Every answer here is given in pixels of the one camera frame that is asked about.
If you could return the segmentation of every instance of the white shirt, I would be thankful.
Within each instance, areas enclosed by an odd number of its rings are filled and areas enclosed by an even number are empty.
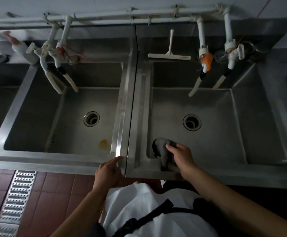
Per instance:
[[[131,219],[144,217],[169,199],[174,207],[193,209],[193,201],[200,195],[184,189],[169,190],[156,194],[147,184],[135,182],[126,187],[109,190],[102,213],[101,224],[106,236],[111,237],[115,231]],[[127,237],[150,236],[204,236],[217,237],[216,230],[198,215],[190,213],[161,214]]]

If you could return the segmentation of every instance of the white bottle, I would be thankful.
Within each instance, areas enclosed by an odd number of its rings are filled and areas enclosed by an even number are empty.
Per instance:
[[[38,56],[35,53],[26,53],[28,47],[25,42],[19,41],[15,37],[11,37],[10,33],[10,31],[5,31],[3,32],[3,35],[6,36],[11,43],[12,49],[18,54],[22,55],[29,64],[36,64],[39,60]]]

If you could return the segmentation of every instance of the hand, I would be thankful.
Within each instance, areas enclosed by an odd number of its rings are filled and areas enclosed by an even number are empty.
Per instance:
[[[197,168],[190,148],[178,143],[176,144],[176,148],[170,145],[165,145],[165,147],[173,154],[175,163],[179,167],[182,177],[187,180],[190,171],[193,171],[193,168]]]
[[[93,190],[107,193],[110,188],[116,186],[119,178],[122,176],[116,164],[122,158],[122,156],[118,156],[100,164],[95,172]]]

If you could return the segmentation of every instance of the sink drain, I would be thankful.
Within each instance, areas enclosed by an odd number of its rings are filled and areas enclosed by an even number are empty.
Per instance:
[[[84,116],[84,124],[88,127],[95,126],[100,120],[100,116],[95,111],[90,111]]]
[[[197,131],[199,128],[201,128],[202,123],[198,116],[189,114],[184,117],[183,125],[189,131]]]

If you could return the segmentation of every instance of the forearm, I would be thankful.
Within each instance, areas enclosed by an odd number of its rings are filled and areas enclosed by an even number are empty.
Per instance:
[[[287,221],[233,191],[200,168],[188,170],[187,180],[240,230],[252,236],[287,236]]]
[[[86,236],[97,221],[106,192],[92,190],[50,237]]]

